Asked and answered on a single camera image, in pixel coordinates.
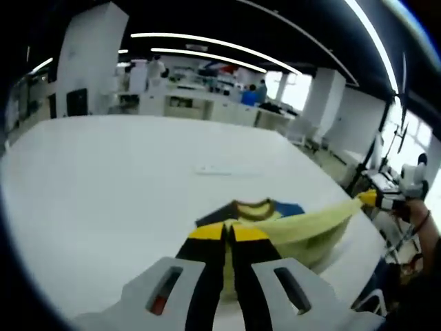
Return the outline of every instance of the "ceiling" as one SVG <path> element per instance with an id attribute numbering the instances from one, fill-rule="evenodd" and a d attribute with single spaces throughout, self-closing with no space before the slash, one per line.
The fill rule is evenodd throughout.
<path id="1" fill-rule="evenodd" d="M 398 81 L 402 81 L 402 53 L 408 59 L 409 87 L 415 98 L 409 108 L 427 121 L 441 119 L 440 75 L 424 55 L 422 48 L 404 24 L 382 2 L 384 0 L 357 0 L 380 36 Z M 105 1 L 42 0 L 27 2 L 27 10 L 17 4 L 17 20 L 21 23 L 14 31 L 18 34 L 14 45 L 14 63 L 8 68 L 12 74 L 23 74 L 49 57 L 53 65 L 61 49 L 65 29 L 72 16 Z M 308 74 L 316 68 L 335 68 L 345 75 L 348 83 L 378 98 L 391 94 L 389 79 L 383 62 L 371 37 L 343 0 L 254 0 L 263 8 L 255 8 L 237 0 L 166 1 L 114 0 L 129 14 L 121 48 L 127 48 L 126 57 L 150 57 L 150 48 L 185 49 L 188 40 L 170 38 L 130 38 L 137 32 L 174 32 L 193 34 L 228 41 L 267 54 Z M 431 33 L 437 49 L 441 34 L 437 24 L 441 18 L 441 5 L 437 0 L 405 0 L 406 6 Z M 296 24 L 320 44 L 293 28 L 282 18 Z M 266 60 L 224 46 L 208 45 L 208 52 L 260 66 L 267 70 L 280 67 Z M 27 46 L 31 45 L 29 63 L 25 62 Z"/>

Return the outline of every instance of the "chair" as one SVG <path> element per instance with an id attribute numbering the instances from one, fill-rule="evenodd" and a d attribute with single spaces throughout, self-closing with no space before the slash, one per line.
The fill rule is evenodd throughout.
<path id="1" fill-rule="evenodd" d="M 375 307 L 375 309 L 373 309 L 373 313 L 374 314 L 380 313 L 380 316 L 385 317 L 387 315 L 386 303 L 384 301 L 383 292 L 379 288 L 377 288 L 377 289 L 373 290 L 371 293 L 369 293 L 367 297 L 365 297 L 362 301 L 360 301 L 354 307 L 354 310 L 356 310 L 358 312 L 364 311 L 362 308 L 363 305 L 375 297 L 378 298 L 378 305 Z"/>

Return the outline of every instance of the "white pillar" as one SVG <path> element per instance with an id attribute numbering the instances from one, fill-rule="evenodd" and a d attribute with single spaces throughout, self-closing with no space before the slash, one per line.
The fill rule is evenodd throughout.
<path id="1" fill-rule="evenodd" d="M 114 3 L 75 16 L 64 36 L 57 69 L 57 116 L 67 115 L 66 94 L 88 89 L 88 110 L 107 113 L 103 105 L 118 63 L 118 50 L 129 17 Z"/>
<path id="2" fill-rule="evenodd" d="M 279 103 L 282 102 L 283 91 L 285 91 L 287 82 L 288 82 L 288 74 L 282 74 L 282 78 L 280 79 L 280 83 L 278 84 L 278 89 L 275 99 Z"/>
<path id="3" fill-rule="evenodd" d="M 323 137 L 334 123 L 345 85 L 346 79 L 338 71 L 318 69 L 303 110 L 303 116 L 318 127 L 317 137 Z"/>

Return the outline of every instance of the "human arm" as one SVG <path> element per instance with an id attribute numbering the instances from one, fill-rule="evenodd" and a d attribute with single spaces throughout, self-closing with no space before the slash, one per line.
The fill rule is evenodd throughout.
<path id="1" fill-rule="evenodd" d="M 422 258 L 424 263 L 424 273 L 428 274 L 433 271 L 435 261 L 440 260 L 436 256 L 437 243 L 440 240 L 440 234 L 436 227 L 435 221 L 429 210 L 421 200 L 411 200 L 407 202 L 407 207 L 410 211 L 410 221 L 415 229 L 418 229 L 418 238 L 420 239 L 420 246 L 422 251 Z"/>

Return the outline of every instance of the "wall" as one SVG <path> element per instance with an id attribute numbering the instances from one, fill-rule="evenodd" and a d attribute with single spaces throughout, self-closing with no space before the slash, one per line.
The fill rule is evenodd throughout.
<path id="1" fill-rule="evenodd" d="M 384 112 L 385 102 L 346 87 L 336 120 L 326 134 L 333 149 L 366 154 Z"/>
<path id="2" fill-rule="evenodd" d="M 66 31 L 57 68 L 57 116 L 67 114 L 66 94 L 88 89 L 88 110 L 103 114 L 128 16 L 106 3 L 75 16 Z"/>
<path id="3" fill-rule="evenodd" d="M 51 94 L 55 93 L 55 83 L 48 83 L 48 81 L 39 81 L 37 84 L 31 86 L 29 92 L 29 101 L 38 101 Z"/>
<path id="4" fill-rule="evenodd" d="M 427 150 L 426 180 L 429 185 L 435 181 L 438 170 L 441 167 L 441 142 L 432 135 L 429 149 Z"/>
<path id="5" fill-rule="evenodd" d="M 190 68 L 202 68 L 206 66 L 208 63 L 211 63 L 211 60 L 205 59 L 197 59 L 191 57 L 174 57 L 169 55 L 161 55 L 161 61 L 164 63 L 166 68 L 172 68 L 174 66 L 180 67 L 190 67 Z M 220 66 L 228 66 L 229 63 L 219 63 Z M 258 84 L 261 79 L 265 78 L 265 75 L 261 72 L 254 72 L 245 68 L 239 68 L 236 71 L 236 76 L 238 78 L 238 82 L 242 83 L 246 86 L 250 84 Z"/>

